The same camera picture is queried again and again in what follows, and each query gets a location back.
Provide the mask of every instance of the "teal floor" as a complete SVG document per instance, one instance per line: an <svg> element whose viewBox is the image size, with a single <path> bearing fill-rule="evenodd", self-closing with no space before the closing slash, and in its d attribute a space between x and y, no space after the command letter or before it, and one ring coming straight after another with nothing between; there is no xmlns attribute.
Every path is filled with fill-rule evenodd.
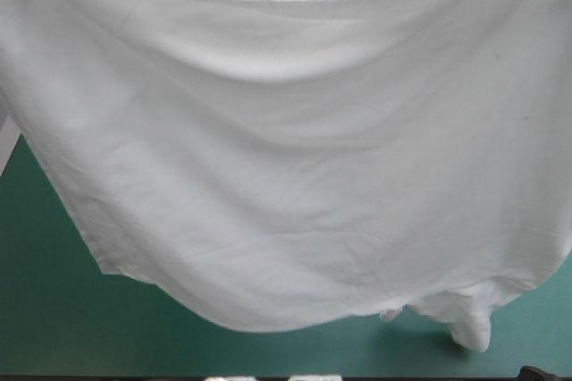
<svg viewBox="0 0 572 381"><path fill-rule="evenodd" d="M572 376L572 259L495 313L483 354L411 312L242 334L101 275L23 140L0 178L0 374L514 377L525 364Z"/></svg>

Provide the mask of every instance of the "white wall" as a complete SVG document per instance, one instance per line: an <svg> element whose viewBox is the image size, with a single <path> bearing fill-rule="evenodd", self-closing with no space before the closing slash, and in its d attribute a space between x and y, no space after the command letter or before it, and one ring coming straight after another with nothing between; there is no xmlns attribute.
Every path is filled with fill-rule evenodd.
<svg viewBox="0 0 572 381"><path fill-rule="evenodd" d="M6 113L3 109L2 106L0 106L0 129L2 129L2 125L4 124L4 120L6 120L6 116L8 115L8 113Z"/></svg>

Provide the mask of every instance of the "white object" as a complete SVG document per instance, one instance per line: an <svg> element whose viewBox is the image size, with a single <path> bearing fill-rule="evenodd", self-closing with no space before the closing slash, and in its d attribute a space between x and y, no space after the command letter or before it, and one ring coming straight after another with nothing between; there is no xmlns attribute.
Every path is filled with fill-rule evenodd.
<svg viewBox="0 0 572 381"><path fill-rule="evenodd" d="M481 351L570 250L571 2L0 0L0 83L103 272Z"/></svg>

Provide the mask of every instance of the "white cloth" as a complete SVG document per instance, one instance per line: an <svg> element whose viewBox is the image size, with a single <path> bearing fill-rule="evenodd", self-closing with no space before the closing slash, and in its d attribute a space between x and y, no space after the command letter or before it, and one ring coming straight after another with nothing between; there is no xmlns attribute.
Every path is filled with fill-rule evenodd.
<svg viewBox="0 0 572 381"><path fill-rule="evenodd" d="M570 250L570 4L0 0L0 84L103 272L484 350Z"/></svg>

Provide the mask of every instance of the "floor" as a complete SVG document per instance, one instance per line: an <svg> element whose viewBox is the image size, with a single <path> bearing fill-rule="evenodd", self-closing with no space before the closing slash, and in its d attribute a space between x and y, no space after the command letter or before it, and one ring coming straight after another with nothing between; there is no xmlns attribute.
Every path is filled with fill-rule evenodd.
<svg viewBox="0 0 572 381"><path fill-rule="evenodd" d="M488 352L406 311L285 334L214 326L156 287L101 275L20 139L0 178L0 374L94 376L572 376L572 259L495 313Z"/></svg>

